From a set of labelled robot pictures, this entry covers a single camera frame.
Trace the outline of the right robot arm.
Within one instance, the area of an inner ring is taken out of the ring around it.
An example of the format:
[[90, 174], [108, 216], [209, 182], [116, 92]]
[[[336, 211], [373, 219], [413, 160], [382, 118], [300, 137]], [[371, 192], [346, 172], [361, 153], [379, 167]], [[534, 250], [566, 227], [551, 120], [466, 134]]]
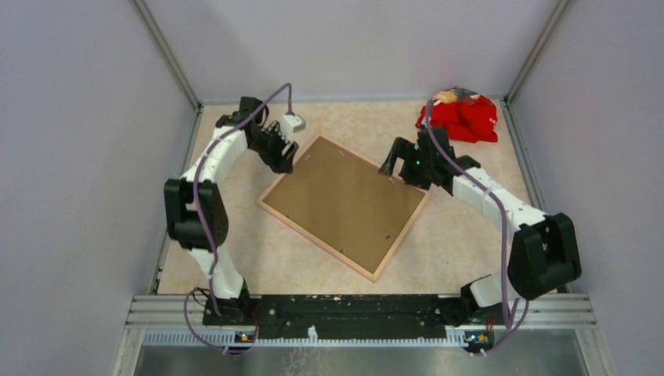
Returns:
[[581, 277], [572, 219], [525, 203], [473, 157], [457, 156], [445, 129], [420, 126], [415, 142], [395, 138], [379, 173], [393, 175], [397, 160], [403, 162], [398, 176], [406, 185], [423, 190], [441, 187], [501, 233], [500, 271], [464, 285], [460, 297], [442, 311], [448, 323], [479, 323], [492, 306], [499, 306], [511, 324], [519, 302], [537, 299]]

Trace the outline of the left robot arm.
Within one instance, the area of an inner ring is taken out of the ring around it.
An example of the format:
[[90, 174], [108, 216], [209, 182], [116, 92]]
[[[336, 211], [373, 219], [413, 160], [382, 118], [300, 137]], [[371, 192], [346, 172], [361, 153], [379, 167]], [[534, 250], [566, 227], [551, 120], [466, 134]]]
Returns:
[[291, 173], [299, 148], [293, 135], [305, 127], [305, 119], [292, 109], [271, 119], [265, 102], [243, 97], [236, 111], [216, 121], [193, 166], [164, 184], [168, 236], [193, 257], [207, 278], [207, 287], [201, 290], [207, 297], [205, 324], [245, 324], [254, 312], [246, 281], [226, 247], [229, 217], [221, 184], [247, 150], [272, 172]]

